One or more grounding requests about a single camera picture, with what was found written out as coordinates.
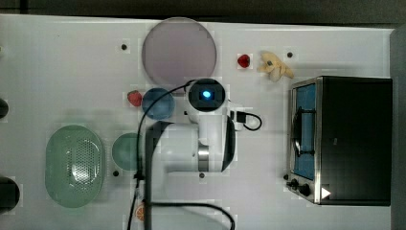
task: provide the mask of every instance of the oven window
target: oven window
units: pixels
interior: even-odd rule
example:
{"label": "oven window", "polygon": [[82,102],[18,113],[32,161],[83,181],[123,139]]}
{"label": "oven window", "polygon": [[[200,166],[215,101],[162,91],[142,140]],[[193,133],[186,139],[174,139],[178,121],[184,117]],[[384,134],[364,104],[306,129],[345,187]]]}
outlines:
{"label": "oven window", "polygon": [[301,121],[300,146],[295,154],[295,166],[293,173],[314,179],[314,128],[315,128],[315,109],[316,109],[316,85],[310,84],[296,89],[296,113]]}

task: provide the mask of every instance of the toaster oven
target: toaster oven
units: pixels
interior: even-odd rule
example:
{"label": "toaster oven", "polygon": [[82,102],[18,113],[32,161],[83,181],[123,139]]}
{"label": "toaster oven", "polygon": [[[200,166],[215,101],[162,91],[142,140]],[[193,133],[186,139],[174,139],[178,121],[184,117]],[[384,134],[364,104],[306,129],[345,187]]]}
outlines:
{"label": "toaster oven", "polygon": [[315,204],[389,206],[392,97],[391,79],[293,84],[288,189]]}

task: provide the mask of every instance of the small red fruit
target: small red fruit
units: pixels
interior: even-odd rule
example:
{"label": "small red fruit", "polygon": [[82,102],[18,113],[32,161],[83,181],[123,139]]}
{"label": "small red fruit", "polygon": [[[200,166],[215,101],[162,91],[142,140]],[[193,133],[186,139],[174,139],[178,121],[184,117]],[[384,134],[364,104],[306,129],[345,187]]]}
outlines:
{"label": "small red fruit", "polygon": [[242,55],[238,58],[237,62],[242,68],[247,68],[248,66],[250,66],[250,57],[247,55]]}
{"label": "small red fruit", "polygon": [[138,107],[138,106],[141,106],[141,101],[143,100],[143,96],[141,95],[140,92],[138,92],[137,90],[134,90],[127,94],[127,99],[132,105]]}

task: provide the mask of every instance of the white tabletop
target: white tabletop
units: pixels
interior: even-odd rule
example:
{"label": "white tabletop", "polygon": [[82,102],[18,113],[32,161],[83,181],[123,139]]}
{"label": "white tabletop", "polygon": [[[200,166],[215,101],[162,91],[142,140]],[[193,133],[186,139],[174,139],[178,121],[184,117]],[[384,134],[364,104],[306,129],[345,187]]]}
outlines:
{"label": "white tabletop", "polygon": [[[142,115],[126,93],[153,86],[141,49],[157,22],[0,15],[0,97],[11,108],[0,120],[0,174],[22,190],[17,207],[0,216],[0,229],[125,229],[134,181],[132,173],[115,166],[111,148],[121,134],[137,129]],[[234,102],[261,116],[263,127],[237,134],[237,158],[223,174],[209,173],[204,179],[198,173],[171,174],[168,197],[221,205],[236,217],[239,230],[390,229],[389,207],[313,205],[288,192],[282,176],[287,172],[289,85],[321,75],[388,78],[392,30],[202,24],[217,46],[214,77],[229,88]],[[277,54],[296,78],[272,82],[258,73],[260,51]],[[238,69],[238,54],[252,55],[254,68]],[[186,121],[182,106],[178,98],[172,121]],[[101,192],[79,209],[56,204],[44,184],[47,142],[69,124],[97,132],[106,149]],[[112,176],[115,170],[121,175]],[[214,218],[228,226],[220,214]],[[133,229],[141,226],[134,223]]]}

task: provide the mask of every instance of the blue bowl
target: blue bowl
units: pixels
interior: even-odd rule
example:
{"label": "blue bowl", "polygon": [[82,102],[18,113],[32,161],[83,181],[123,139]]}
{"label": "blue bowl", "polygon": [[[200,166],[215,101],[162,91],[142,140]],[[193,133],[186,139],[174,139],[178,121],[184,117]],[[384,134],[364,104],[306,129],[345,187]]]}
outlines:
{"label": "blue bowl", "polygon": [[[163,88],[149,89],[143,97],[142,107],[144,112],[147,111],[150,105],[155,102],[159,97],[167,93],[168,91]],[[159,100],[147,113],[150,119],[164,120],[169,118],[173,109],[175,108],[175,100],[171,94],[167,94],[164,98]]]}

